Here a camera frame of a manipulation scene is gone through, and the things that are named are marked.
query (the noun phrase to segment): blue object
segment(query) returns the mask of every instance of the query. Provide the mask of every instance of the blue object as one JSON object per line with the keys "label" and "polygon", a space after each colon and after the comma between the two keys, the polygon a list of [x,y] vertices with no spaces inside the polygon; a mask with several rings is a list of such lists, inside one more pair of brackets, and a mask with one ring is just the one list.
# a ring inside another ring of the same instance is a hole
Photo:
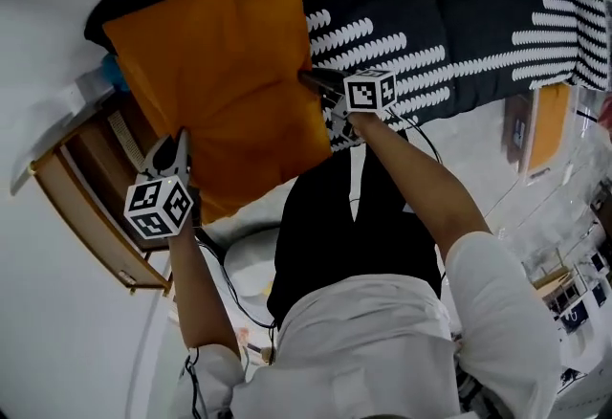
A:
{"label": "blue object", "polygon": [[123,72],[114,55],[108,54],[102,59],[102,73],[104,78],[115,86],[115,89],[123,93],[130,92],[130,88],[125,81],[125,77],[123,77]]}

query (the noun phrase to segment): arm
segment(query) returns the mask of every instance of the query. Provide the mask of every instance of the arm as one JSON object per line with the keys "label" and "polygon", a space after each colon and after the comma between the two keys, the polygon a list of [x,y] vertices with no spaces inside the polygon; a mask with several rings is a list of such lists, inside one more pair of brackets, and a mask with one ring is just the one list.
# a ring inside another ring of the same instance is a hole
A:
{"label": "arm", "polygon": [[187,347],[221,344],[240,357],[238,342],[191,224],[169,239],[181,333]]}
{"label": "arm", "polygon": [[561,374],[557,327],[518,258],[488,233],[450,250],[447,277],[462,324],[459,364],[516,419],[548,417]]}
{"label": "arm", "polygon": [[445,167],[400,137],[376,115],[353,113],[349,121],[425,224],[445,262],[449,249],[463,235],[490,232],[470,194]]}

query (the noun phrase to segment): fiducial marker cube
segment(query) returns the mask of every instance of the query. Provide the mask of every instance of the fiducial marker cube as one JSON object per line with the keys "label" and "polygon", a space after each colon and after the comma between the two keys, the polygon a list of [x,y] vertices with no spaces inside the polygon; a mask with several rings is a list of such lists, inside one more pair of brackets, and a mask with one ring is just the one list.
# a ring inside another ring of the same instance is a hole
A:
{"label": "fiducial marker cube", "polygon": [[350,113],[376,113],[397,101],[395,73],[369,69],[344,78],[346,106]]}
{"label": "fiducial marker cube", "polygon": [[144,239],[178,235],[193,200],[178,176],[128,188],[123,215]]}

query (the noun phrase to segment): white sleeve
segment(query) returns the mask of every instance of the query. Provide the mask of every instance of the white sleeve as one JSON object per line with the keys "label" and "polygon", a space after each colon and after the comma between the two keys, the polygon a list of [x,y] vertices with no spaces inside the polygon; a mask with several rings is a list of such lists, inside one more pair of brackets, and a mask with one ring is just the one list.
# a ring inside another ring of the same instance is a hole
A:
{"label": "white sleeve", "polygon": [[557,327],[522,266],[483,232],[459,239],[447,262],[463,325],[461,367],[515,418],[548,417],[561,374]]}
{"label": "white sleeve", "polygon": [[[216,418],[230,406],[233,388],[245,381],[245,373],[238,357],[225,346],[211,344],[189,352],[193,367],[186,366],[181,372],[179,384],[174,393],[170,417],[193,419],[195,404],[202,419]],[[197,380],[194,383],[188,370]]]}

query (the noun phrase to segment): person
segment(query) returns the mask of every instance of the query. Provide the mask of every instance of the person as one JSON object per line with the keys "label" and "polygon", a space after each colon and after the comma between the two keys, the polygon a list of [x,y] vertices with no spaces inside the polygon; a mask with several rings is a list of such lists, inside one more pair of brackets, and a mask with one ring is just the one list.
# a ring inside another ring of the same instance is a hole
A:
{"label": "person", "polygon": [[[456,417],[455,354],[511,416],[547,417],[561,374],[557,329],[517,258],[442,165],[376,115],[349,121],[366,142],[357,215],[349,150],[297,178],[268,301],[280,329],[275,363],[248,383],[192,228],[169,240],[192,349],[173,417]],[[436,244],[462,324],[458,353]]]}

